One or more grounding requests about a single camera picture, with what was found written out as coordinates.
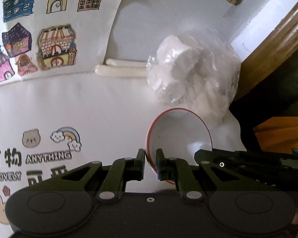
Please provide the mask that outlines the white candle rear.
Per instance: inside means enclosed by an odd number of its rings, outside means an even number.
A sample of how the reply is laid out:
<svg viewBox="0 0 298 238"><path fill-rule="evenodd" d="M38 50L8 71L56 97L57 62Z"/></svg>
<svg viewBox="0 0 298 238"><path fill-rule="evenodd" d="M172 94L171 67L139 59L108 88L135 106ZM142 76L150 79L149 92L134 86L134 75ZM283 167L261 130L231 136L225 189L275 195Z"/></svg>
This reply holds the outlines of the white candle rear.
<svg viewBox="0 0 298 238"><path fill-rule="evenodd" d="M142 61L106 59L105 64L110 66L116 66L116 67L146 67L147 63Z"/></svg>

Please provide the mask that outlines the houses drawing paper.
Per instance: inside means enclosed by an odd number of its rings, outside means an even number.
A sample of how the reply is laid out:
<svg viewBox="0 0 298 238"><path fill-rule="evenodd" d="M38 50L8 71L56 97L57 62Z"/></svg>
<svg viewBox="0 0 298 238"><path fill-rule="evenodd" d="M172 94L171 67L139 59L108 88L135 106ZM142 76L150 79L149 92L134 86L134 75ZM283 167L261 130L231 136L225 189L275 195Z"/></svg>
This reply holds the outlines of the houses drawing paper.
<svg viewBox="0 0 298 238"><path fill-rule="evenodd" d="M0 86L90 72L122 0L0 0Z"/></svg>

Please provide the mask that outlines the white red-rimmed bowl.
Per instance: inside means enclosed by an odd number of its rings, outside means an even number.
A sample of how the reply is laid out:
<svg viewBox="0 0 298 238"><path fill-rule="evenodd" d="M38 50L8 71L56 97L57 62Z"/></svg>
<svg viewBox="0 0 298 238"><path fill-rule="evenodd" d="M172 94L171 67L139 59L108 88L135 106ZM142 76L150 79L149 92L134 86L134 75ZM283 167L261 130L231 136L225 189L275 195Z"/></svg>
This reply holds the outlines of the white red-rimmed bowl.
<svg viewBox="0 0 298 238"><path fill-rule="evenodd" d="M158 172L156 150L162 149L166 158L177 157L196 166L194 154L213 150L213 141L205 122L194 112L172 108L158 115L146 136L146 157L154 173Z"/></svg>

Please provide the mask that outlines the orange cloth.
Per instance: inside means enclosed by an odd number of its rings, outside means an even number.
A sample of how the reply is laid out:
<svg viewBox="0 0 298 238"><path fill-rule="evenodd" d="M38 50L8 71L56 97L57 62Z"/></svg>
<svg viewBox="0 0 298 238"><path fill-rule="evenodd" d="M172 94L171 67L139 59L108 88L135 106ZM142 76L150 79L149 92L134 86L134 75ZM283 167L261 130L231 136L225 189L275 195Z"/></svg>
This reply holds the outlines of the orange cloth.
<svg viewBox="0 0 298 238"><path fill-rule="evenodd" d="M263 151L291 154L298 150L298 117L272 117L253 130Z"/></svg>

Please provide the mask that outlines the white printed table mat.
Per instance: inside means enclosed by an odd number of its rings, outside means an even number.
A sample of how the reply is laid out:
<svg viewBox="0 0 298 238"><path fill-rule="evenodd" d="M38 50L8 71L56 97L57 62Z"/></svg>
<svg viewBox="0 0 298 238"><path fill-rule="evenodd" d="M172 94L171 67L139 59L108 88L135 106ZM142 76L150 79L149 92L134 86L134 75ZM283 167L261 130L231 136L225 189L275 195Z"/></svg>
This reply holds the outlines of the white printed table mat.
<svg viewBox="0 0 298 238"><path fill-rule="evenodd" d="M94 73L0 86L0 237L8 198L67 170L133 157L166 110L142 79Z"/></svg>

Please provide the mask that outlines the wooden frame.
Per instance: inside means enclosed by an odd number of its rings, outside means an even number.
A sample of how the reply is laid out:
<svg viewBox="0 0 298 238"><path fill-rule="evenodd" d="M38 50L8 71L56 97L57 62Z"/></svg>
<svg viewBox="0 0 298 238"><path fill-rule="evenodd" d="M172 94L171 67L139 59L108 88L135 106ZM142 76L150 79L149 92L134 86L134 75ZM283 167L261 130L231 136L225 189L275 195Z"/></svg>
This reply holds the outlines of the wooden frame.
<svg viewBox="0 0 298 238"><path fill-rule="evenodd" d="M241 65L235 99L249 93L298 49L298 2Z"/></svg>

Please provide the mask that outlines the plastic bag of white rolls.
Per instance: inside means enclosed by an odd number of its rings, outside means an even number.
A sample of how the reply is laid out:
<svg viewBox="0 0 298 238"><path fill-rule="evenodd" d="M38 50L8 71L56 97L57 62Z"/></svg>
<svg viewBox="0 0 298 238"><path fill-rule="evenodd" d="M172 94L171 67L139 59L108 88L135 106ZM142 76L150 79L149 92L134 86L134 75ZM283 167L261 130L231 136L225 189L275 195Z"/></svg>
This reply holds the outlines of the plastic bag of white rolls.
<svg viewBox="0 0 298 238"><path fill-rule="evenodd" d="M232 46L209 29L167 36L146 64L156 100L193 111L210 129L223 122L237 92L240 69Z"/></svg>

